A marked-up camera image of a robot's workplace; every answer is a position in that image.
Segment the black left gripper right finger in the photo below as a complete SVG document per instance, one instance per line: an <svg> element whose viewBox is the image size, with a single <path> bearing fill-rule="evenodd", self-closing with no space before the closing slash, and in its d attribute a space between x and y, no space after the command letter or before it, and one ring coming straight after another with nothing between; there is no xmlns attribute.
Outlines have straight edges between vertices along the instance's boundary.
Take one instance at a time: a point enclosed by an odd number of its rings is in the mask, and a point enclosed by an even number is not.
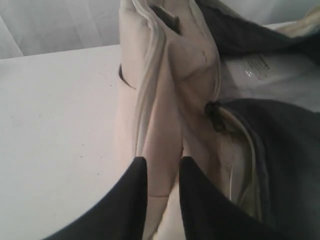
<svg viewBox="0 0 320 240"><path fill-rule="evenodd" d="M192 157L179 166L179 202L188 240L281 240L283 236L231 203Z"/></svg>

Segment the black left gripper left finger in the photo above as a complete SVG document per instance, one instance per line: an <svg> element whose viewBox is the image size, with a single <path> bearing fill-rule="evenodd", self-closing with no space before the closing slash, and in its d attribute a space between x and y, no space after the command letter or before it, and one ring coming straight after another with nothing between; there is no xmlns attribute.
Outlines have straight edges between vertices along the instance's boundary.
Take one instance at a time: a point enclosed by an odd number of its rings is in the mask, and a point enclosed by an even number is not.
<svg viewBox="0 0 320 240"><path fill-rule="evenodd" d="M93 208L49 240L140 240L147 211L147 162L135 157L114 187Z"/></svg>

